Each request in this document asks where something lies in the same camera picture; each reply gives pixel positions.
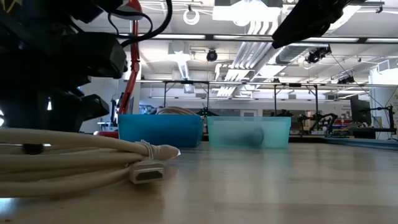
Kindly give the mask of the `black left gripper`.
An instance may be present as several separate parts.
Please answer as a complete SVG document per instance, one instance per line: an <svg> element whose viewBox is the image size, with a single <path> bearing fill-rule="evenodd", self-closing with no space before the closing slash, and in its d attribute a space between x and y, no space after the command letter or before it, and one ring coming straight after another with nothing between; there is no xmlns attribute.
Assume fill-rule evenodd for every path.
<svg viewBox="0 0 398 224"><path fill-rule="evenodd" d="M7 128L78 132L83 122L109 114L98 95L80 89L93 77L119 79L126 54L115 36L99 32L65 35L0 54L0 117ZM43 144L23 144L37 155Z"/></svg>

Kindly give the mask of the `red desk lamp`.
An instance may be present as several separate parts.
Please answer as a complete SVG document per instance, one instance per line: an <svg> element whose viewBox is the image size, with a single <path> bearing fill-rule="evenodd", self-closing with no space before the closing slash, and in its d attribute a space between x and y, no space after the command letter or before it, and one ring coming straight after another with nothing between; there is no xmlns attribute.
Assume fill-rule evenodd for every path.
<svg viewBox="0 0 398 224"><path fill-rule="evenodd" d="M142 13L142 8L138 0L128 0L125 5L118 8L120 12L112 12L113 15L122 19L131 21L131 32L134 37L138 36L139 20L145 15ZM110 127L117 125L116 131L95 131L94 135L105 136L110 138L119 138L119 123L122 114L127 114L129 111L129 104L131 102L134 85L136 84L137 75L140 72L140 56L139 45L137 42L129 42L128 40L121 44L122 46L129 45L131 47L131 74L126 85L125 91L121 94L118 105L112 100L112 113Z"/></svg>

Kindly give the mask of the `teal translucent plastic bin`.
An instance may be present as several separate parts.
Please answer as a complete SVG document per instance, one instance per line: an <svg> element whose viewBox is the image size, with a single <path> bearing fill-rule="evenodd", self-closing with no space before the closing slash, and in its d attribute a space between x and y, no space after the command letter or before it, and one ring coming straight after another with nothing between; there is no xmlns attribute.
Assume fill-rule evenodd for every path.
<svg viewBox="0 0 398 224"><path fill-rule="evenodd" d="M224 133L233 129L259 126L264 131L264 140L259 147L234 146L221 140ZM207 117L208 138L211 147L245 149L285 149L289 143L290 117Z"/></svg>

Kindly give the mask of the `blue table mat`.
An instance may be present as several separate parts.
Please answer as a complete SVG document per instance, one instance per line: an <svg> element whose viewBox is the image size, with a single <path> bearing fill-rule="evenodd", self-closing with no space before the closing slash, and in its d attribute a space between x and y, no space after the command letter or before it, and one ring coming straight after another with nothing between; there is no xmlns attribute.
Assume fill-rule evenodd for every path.
<svg viewBox="0 0 398 224"><path fill-rule="evenodd" d="M356 139L356 138L323 138L327 144L339 144L354 147L368 147L388 150L398 150L398 141L380 139Z"/></svg>

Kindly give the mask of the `small black cable bundle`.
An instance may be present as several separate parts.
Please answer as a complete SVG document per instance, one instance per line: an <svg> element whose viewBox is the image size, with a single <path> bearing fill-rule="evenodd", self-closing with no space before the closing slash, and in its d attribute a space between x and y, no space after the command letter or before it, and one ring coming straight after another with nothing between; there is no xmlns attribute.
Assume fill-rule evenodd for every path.
<svg viewBox="0 0 398 224"><path fill-rule="evenodd" d="M259 147L264 140L264 131L259 126L238 128L224 133L220 138L234 146Z"/></svg>

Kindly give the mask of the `long ceiling light bar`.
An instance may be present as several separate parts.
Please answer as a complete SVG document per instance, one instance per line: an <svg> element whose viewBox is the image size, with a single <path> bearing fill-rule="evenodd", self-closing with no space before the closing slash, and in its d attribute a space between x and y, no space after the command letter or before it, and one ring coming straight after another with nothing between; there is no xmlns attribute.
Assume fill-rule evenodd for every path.
<svg viewBox="0 0 398 224"><path fill-rule="evenodd" d="M222 34L159 34L154 40L204 40L230 42L272 42L270 35L222 35ZM311 37L297 42L327 44L398 44L398 37Z"/></svg>

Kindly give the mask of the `black monitor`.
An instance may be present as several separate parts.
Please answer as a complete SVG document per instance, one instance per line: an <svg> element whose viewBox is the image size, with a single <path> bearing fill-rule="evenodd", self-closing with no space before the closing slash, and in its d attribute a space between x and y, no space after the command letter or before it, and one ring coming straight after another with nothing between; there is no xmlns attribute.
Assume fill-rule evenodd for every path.
<svg viewBox="0 0 398 224"><path fill-rule="evenodd" d="M355 123L366 123L371 125L370 104L368 101L360 100L358 95L350 98L352 121Z"/></svg>

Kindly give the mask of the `small black background robot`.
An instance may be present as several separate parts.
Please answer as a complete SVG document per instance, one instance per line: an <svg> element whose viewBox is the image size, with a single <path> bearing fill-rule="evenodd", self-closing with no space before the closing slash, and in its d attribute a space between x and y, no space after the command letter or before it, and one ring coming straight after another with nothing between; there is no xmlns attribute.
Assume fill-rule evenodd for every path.
<svg viewBox="0 0 398 224"><path fill-rule="evenodd" d="M210 111L208 107L204 107L204 108L200 109L199 112L197 112L197 114L200 116L203 116L203 117L218 116L218 114Z"/></svg>

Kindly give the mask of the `black metal frame stand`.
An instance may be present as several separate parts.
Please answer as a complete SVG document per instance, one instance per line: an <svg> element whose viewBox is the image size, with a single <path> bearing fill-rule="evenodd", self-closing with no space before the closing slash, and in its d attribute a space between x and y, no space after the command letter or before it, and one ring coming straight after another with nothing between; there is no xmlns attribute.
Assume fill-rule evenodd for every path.
<svg viewBox="0 0 398 224"><path fill-rule="evenodd" d="M181 85L194 85L194 84L198 84L198 85L207 85L207 89L204 89L205 93L206 93L206 106L205 107L210 107L210 82L209 81L199 81L199 80L188 80L188 79L184 79L184 80L164 80L164 107L166 107L166 97L167 97L167 92L169 91L169 89L167 88L167 84L168 83L172 83L171 88L176 84L179 83Z"/></svg>
<svg viewBox="0 0 398 224"><path fill-rule="evenodd" d="M274 114L277 113L277 87L278 86L284 87L290 87L290 88L300 88L300 87L305 87L309 92L311 92L315 96L315 113L319 113L318 109L318 86L317 85L311 85L311 84L301 84L301 83L278 83L273 85L273 91L274 91Z"/></svg>

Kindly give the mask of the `blue plastic bin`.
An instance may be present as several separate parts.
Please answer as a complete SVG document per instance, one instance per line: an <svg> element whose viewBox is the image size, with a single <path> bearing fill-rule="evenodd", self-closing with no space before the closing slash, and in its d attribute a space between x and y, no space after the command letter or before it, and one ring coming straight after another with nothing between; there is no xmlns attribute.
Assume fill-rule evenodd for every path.
<svg viewBox="0 0 398 224"><path fill-rule="evenodd" d="M197 147L203 136L200 116L176 114L121 114L119 138L153 145L167 144L178 148Z"/></svg>

